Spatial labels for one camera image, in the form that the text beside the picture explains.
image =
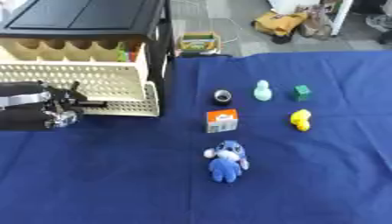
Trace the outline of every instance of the plush toy eye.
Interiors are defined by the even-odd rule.
[[[241,149],[241,146],[239,146],[239,145],[237,145],[237,146],[234,147],[234,151],[237,152],[237,153],[240,153],[241,150],[242,150],[242,149]]]
[[[225,144],[224,144],[224,143],[220,143],[220,144],[218,145],[218,147],[217,147],[217,150],[218,150],[218,151],[221,151],[221,150],[223,150],[224,147],[225,147]]]

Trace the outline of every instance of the blue plush toy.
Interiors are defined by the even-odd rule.
[[[233,183],[242,175],[242,169],[244,171],[249,169],[245,150],[236,141],[224,141],[214,149],[205,150],[204,156],[217,157],[209,164],[209,171],[216,182],[226,180],[228,183]]]

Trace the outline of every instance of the table leg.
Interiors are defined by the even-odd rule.
[[[335,20],[332,23],[332,35],[336,36],[340,32],[340,28],[345,22],[346,16],[350,11],[351,5],[353,4],[354,0],[343,0],[342,5],[340,6],[338,15],[336,16]]]

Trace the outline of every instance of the plush toy ear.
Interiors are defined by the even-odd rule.
[[[241,168],[242,168],[244,171],[248,170],[248,169],[249,169],[249,162],[248,162],[248,160],[247,160],[246,158],[242,158],[242,159],[240,160],[240,166],[241,166]]]
[[[214,149],[207,149],[204,151],[205,158],[214,158],[215,157],[215,150]]]

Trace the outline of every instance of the bag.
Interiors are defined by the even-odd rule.
[[[279,15],[274,11],[269,11],[255,19],[252,25],[259,32],[267,33],[274,36],[273,41],[287,43],[300,24],[302,24],[308,15],[306,12],[299,12],[291,15]]]
[[[328,40],[333,28],[329,25],[324,5],[311,7],[308,15],[309,17],[299,26],[299,33],[305,38]]]

